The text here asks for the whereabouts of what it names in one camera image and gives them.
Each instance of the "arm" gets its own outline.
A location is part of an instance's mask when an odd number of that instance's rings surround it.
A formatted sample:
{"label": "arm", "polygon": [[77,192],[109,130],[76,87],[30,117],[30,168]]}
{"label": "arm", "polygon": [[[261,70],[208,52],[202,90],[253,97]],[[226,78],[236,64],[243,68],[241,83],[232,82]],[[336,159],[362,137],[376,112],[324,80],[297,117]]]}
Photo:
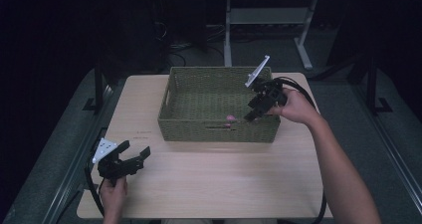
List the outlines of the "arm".
{"label": "arm", "polygon": [[288,101],[269,114],[305,124],[314,139],[322,184],[336,223],[381,223],[365,183],[335,139],[326,120],[297,91],[284,89]]}
{"label": "arm", "polygon": [[126,177],[119,178],[112,186],[111,181],[105,179],[100,189],[103,206],[105,208],[104,224],[116,224],[121,218],[123,203],[127,195]]}

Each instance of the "dark background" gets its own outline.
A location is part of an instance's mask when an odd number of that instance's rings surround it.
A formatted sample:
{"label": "dark background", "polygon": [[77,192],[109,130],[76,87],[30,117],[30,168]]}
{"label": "dark background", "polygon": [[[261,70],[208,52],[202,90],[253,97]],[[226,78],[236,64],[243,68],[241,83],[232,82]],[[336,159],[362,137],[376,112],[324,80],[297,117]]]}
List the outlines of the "dark background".
{"label": "dark background", "polygon": [[[168,0],[174,6],[157,10],[154,0],[0,0],[1,219],[85,74],[97,64],[110,83],[159,73],[171,41],[156,41],[153,21],[201,46],[204,24],[224,19],[215,1]],[[316,25],[339,24],[329,8],[337,1],[320,0]],[[422,119],[422,0],[350,0],[343,11],[329,65],[358,52],[374,58]],[[189,18],[188,29],[177,22]]]}

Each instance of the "wooden table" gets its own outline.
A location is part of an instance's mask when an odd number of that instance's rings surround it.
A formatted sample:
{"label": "wooden table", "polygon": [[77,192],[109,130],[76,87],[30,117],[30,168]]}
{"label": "wooden table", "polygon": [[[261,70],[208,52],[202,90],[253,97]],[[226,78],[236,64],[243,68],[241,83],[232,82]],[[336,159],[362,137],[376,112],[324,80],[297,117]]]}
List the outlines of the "wooden table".
{"label": "wooden table", "polygon": [[[310,92],[302,74],[273,76],[290,77]],[[145,167],[127,179],[125,218],[317,216],[322,184],[313,139],[303,124],[282,118],[273,143],[164,141],[157,117],[167,79],[128,78],[105,136],[130,141],[122,160],[151,148]],[[97,167],[92,176],[101,183]],[[78,215],[102,217],[88,191]],[[329,209],[325,216],[331,216]]]}

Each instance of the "cable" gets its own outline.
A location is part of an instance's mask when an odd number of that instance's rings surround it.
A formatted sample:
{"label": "cable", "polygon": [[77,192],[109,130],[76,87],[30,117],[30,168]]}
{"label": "cable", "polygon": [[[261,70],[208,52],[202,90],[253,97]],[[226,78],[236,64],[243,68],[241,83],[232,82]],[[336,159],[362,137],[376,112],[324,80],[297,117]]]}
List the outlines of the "cable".
{"label": "cable", "polygon": [[179,57],[180,59],[182,59],[183,60],[183,67],[186,67],[186,59],[183,56],[181,56],[177,53],[169,53],[169,55],[173,55],[173,56],[176,56],[176,57]]}
{"label": "cable", "polygon": [[207,48],[211,48],[212,50],[214,50],[214,51],[216,51],[218,54],[220,54],[220,56],[221,56],[222,58],[224,58],[224,54],[223,54],[220,50],[218,50],[217,48],[215,48],[215,47],[211,47],[211,46],[208,46],[208,45],[207,45]]}
{"label": "cable", "polygon": [[160,36],[160,37],[156,37],[156,39],[158,40],[158,41],[160,41],[160,42],[162,42],[163,41],[163,39],[164,39],[164,37],[167,35],[167,26],[164,24],[164,23],[162,23],[162,22],[155,22],[155,25],[160,25],[160,26],[162,26],[163,27],[163,34]]}
{"label": "cable", "polygon": [[[99,134],[98,134],[98,136],[97,136],[97,140],[99,140],[99,136],[102,134],[102,131],[104,131],[106,128],[104,128],[104,127],[102,127],[101,129],[100,129],[100,131],[99,131]],[[90,161],[91,161],[91,159],[93,158],[93,149],[91,149],[91,151],[90,151],[90,155],[89,155],[89,157],[88,157],[88,160],[87,160],[87,164],[86,164],[86,168],[85,168],[85,174],[86,174],[86,178],[87,178],[87,183],[88,183],[88,186],[90,187],[90,190],[91,190],[91,186],[93,187],[93,191],[94,191],[94,193],[95,194],[97,194],[96,193],[96,189],[95,189],[95,187],[94,187],[94,184],[93,184],[93,180],[92,180],[92,178],[91,178],[91,173],[90,173],[90,171],[91,171],[91,168],[90,168]],[[80,184],[79,186],[78,186],[78,188],[77,188],[77,191],[75,192],[75,194],[74,194],[74,196],[72,196],[72,198],[69,200],[69,202],[66,204],[66,206],[63,208],[63,210],[62,210],[62,212],[60,213],[60,215],[59,215],[59,217],[58,217],[58,219],[57,219],[57,221],[56,221],[56,224],[57,223],[59,223],[60,222],[60,220],[62,219],[62,217],[63,217],[63,215],[65,214],[65,212],[68,210],[68,208],[71,206],[71,204],[74,202],[74,200],[77,198],[77,196],[78,196],[78,194],[80,194],[82,191],[84,190],[84,187],[83,187],[83,185],[82,184]]]}
{"label": "cable", "polygon": [[189,49],[189,48],[192,48],[192,47],[193,47],[192,43],[182,43],[182,44],[170,45],[171,49],[176,50],[175,52],[181,52],[183,50],[186,50],[186,49]]}
{"label": "cable", "polygon": [[[305,90],[303,87],[301,87],[295,80],[293,80],[291,78],[286,78],[286,77],[277,77],[277,78],[273,79],[273,81],[275,81],[276,83],[280,83],[281,85],[288,85],[290,87],[297,89],[302,95],[305,96],[307,101],[315,109],[317,108],[316,104],[314,103],[313,99],[311,98],[311,96],[307,92],[307,90]],[[320,204],[319,214],[318,214],[317,218],[314,220],[313,224],[320,223],[320,221],[322,220],[322,218],[325,214],[325,209],[326,209],[326,198],[325,198],[325,192],[322,191],[322,201],[321,201],[321,204]]]}
{"label": "cable", "polygon": [[346,59],[345,61],[342,61],[341,63],[337,64],[337,65],[333,65],[332,67],[330,67],[329,69],[327,69],[326,71],[315,75],[313,77],[308,77],[307,80],[308,81],[322,81],[328,77],[330,77],[331,75],[339,72],[340,70],[354,65],[356,62],[358,62],[359,60],[361,60],[364,57],[363,53],[358,53],[348,59]]}
{"label": "cable", "polygon": [[102,201],[100,200],[99,194],[96,192],[96,188],[94,187],[93,178],[91,177],[91,169],[90,163],[93,158],[93,155],[90,155],[87,159],[87,163],[85,166],[85,177],[87,179],[87,185],[90,189],[91,195],[93,196],[94,201],[96,202],[97,208],[99,209],[102,216],[105,215],[105,209],[103,208]]}
{"label": "cable", "polygon": [[207,42],[216,42],[216,41],[219,41],[218,40],[219,38],[221,40],[221,38],[224,36],[224,31],[226,30],[225,26],[224,25],[216,25],[216,26],[211,27],[211,28],[217,28],[219,30],[217,32],[213,33],[213,34],[210,34],[208,36]]}

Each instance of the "forearm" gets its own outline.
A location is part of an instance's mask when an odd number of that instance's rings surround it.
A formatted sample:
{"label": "forearm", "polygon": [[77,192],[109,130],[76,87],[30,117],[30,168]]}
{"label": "forearm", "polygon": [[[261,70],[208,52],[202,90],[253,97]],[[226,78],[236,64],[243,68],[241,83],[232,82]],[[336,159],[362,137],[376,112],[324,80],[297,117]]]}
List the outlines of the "forearm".
{"label": "forearm", "polygon": [[117,224],[120,221],[120,215],[117,213],[106,213],[103,224]]}
{"label": "forearm", "polygon": [[315,141],[326,200],[336,223],[380,223],[369,190],[327,122],[319,116],[307,126]]}

